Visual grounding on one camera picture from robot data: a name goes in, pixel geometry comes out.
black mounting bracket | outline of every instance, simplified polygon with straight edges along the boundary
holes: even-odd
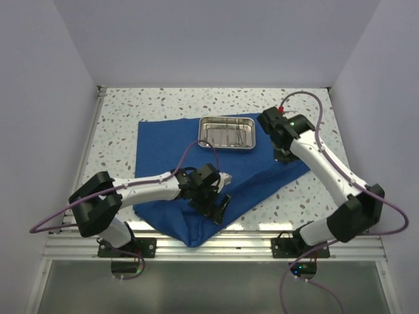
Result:
[[[156,255],[157,239],[155,237],[136,237],[136,247],[139,248],[141,256],[144,258],[154,258]],[[122,258],[132,257],[113,251],[109,246],[99,243],[98,257],[103,258]]]
[[[295,250],[292,249],[294,239],[292,237],[273,237],[270,240],[270,248],[272,249],[272,257],[273,258],[297,258],[304,254],[308,250],[312,249],[313,247],[306,246],[304,249]],[[329,258],[330,251],[329,246],[327,246],[326,242],[319,243],[318,245],[324,244],[324,248],[317,250],[316,252],[310,253],[307,255],[307,258]]]

white speckled table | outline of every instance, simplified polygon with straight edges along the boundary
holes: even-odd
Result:
[[[306,90],[322,100],[325,111],[321,136],[347,165],[327,90]],[[108,88],[82,181],[104,170],[114,177],[134,178],[139,121],[260,113],[279,105],[294,91],[281,88]],[[285,105],[287,109],[306,115],[313,124],[318,117],[316,101],[306,95],[293,96]],[[309,172],[248,211],[227,230],[292,230],[308,220],[330,215],[334,208],[324,186]],[[131,207],[120,210],[117,215],[128,221],[133,230],[152,230]],[[73,220],[71,213],[66,218]]]

gray wall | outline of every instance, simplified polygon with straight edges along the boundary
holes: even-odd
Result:
[[[351,166],[380,183],[411,219],[384,237],[392,278],[405,313],[417,313],[419,258],[419,2],[382,0],[332,89]],[[380,230],[402,224],[384,208]]]
[[[95,86],[50,0],[0,6],[0,308],[23,313],[46,234],[31,225],[65,204]]]
[[[331,86],[379,0],[55,0],[97,84]]]

blue fabric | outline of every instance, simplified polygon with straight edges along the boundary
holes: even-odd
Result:
[[[256,121],[257,114],[241,114]],[[149,177],[174,169],[184,150],[198,134],[199,119],[140,122],[138,126],[136,177]],[[163,234],[197,247],[279,188],[308,171],[298,161],[282,164],[273,159],[272,145],[256,122],[256,147],[251,151],[218,150],[221,172],[232,175],[232,183],[222,190],[231,196],[223,225],[217,226],[185,200],[154,201],[134,206],[136,214]],[[215,165],[211,149],[196,145],[183,167]]]

metal tray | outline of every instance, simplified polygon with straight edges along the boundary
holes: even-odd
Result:
[[[215,148],[250,150],[256,146],[255,121],[232,116],[203,116],[199,120],[198,139]],[[201,147],[208,144],[199,143]]]

